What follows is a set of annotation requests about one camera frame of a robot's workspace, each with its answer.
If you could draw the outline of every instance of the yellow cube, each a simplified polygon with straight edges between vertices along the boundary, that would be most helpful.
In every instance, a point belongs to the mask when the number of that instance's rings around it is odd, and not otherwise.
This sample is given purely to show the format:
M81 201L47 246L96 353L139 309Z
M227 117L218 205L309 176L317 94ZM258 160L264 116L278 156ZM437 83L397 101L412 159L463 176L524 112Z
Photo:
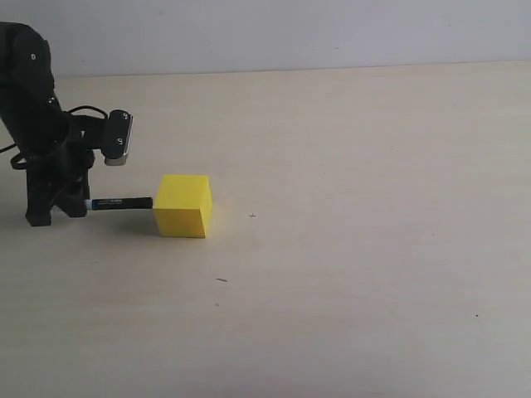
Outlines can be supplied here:
M153 209L160 235L206 238L212 214L208 176L165 175Z

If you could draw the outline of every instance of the tabletop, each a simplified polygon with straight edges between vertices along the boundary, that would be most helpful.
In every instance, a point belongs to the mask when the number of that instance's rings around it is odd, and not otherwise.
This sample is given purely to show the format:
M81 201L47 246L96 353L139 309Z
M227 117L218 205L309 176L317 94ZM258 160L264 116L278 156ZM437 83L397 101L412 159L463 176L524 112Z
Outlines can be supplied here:
M94 197L208 174L212 228L162 238L151 211L31 228L3 154L2 396L531 392L531 63L83 78L57 94L134 115L128 164L99 156Z

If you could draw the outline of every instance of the white wall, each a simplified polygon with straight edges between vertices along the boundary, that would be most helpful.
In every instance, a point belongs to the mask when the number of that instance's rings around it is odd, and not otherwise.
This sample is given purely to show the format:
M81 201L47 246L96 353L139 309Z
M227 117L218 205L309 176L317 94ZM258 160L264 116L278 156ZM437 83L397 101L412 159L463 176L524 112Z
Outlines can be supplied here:
M58 75L531 58L529 0L0 0Z

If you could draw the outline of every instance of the marker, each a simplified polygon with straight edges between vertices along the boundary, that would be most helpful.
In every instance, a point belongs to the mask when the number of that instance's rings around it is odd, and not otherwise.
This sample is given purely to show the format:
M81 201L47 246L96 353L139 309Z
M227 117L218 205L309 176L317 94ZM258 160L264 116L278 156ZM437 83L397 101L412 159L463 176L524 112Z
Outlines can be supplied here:
M88 210L133 210L153 209L152 197L125 197L115 199L89 199L85 201Z

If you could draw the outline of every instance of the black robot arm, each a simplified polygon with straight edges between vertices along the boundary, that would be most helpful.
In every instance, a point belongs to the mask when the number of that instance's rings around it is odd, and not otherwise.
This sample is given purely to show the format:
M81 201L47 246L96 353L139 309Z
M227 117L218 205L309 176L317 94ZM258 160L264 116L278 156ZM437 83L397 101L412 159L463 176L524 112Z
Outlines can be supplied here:
M100 149L110 166L124 164L129 152L131 114L107 115L91 106L66 112L54 89L48 42L27 25L0 22L0 117L20 150L11 165L26 171L32 226L49 226L54 206L70 217L85 216L93 150ZM102 117L76 114L84 109Z

